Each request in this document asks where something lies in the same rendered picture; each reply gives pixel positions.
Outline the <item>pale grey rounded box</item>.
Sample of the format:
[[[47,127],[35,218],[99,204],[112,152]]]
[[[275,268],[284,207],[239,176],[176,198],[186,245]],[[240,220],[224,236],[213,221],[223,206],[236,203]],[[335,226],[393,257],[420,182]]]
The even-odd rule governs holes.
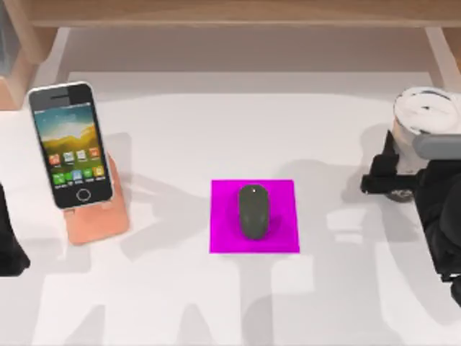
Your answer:
[[[412,144],[425,160],[461,160],[461,134],[421,134]]]

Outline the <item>white cup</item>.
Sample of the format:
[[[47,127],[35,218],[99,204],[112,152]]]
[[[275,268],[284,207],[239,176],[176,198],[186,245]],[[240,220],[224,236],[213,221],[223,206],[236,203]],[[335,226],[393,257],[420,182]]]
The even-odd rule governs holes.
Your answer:
[[[416,174],[428,161],[413,149],[413,139],[431,135],[461,134],[461,94],[443,89],[416,86],[404,90],[393,104],[394,121],[390,132],[399,160],[398,174]]]

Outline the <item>dark grey computer mouse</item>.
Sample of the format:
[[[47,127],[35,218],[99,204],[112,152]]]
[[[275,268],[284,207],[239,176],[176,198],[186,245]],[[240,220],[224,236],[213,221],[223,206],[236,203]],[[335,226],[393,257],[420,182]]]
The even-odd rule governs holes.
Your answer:
[[[269,193],[260,184],[243,186],[238,191],[238,220],[247,239],[263,239],[269,228]]]

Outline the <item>magenta mouse mat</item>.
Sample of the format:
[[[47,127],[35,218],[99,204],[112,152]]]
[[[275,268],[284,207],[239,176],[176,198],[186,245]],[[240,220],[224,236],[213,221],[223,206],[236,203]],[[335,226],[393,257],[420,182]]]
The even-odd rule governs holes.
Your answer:
[[[238,217],[238,192],[261,185],[269,194],[269,225],[260,240],[246,237]],[[295,184],[291,179],[215,179],[210,195],[211,253],[298,253]]]

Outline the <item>wooden desk shelf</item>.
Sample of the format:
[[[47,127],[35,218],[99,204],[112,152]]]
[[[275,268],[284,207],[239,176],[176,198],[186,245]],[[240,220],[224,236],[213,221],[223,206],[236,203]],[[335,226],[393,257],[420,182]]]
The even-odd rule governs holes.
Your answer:
[[[60,27],[312,25],[440,27],[461,73],[461,0],[0,0],[19,39],[0,73],[0,110],[15,110]]]

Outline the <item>salmon phone stand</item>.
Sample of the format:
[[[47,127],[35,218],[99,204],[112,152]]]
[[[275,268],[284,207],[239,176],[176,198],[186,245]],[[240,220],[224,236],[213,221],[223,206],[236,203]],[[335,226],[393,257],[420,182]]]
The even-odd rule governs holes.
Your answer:
[[[110,154],[107,158],[113,183],[112,199],[104,203],[63,211],[68,240],[73,245],[117,236],[128,231],[130,227],[117,165]]]

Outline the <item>white-framed smartphone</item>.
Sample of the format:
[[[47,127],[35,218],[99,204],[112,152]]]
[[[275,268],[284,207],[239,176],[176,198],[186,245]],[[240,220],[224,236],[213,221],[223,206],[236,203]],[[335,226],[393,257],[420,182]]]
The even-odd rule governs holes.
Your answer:
[[[90,83],[35,87],[27,101],[55,205],[68,210],[111,200],[112,173]]]

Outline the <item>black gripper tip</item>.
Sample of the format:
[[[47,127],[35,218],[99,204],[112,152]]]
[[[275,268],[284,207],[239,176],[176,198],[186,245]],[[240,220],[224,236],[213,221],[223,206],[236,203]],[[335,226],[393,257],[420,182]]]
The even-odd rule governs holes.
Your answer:
[[[16,277],[30,267],[30,259],[18,242],[0,183],[0,277]]]

